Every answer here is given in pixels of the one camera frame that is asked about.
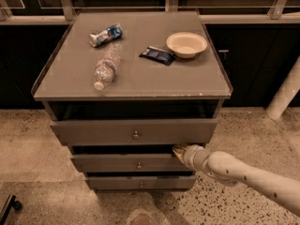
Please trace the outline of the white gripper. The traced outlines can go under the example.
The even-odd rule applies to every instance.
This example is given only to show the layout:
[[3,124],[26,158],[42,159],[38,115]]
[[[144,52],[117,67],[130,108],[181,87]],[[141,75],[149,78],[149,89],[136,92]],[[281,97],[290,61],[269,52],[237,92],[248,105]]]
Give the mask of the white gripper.
[[197,144],[177,144],[172,151],[182,164],[193,171],[205,171],[205,166],[211,152]]

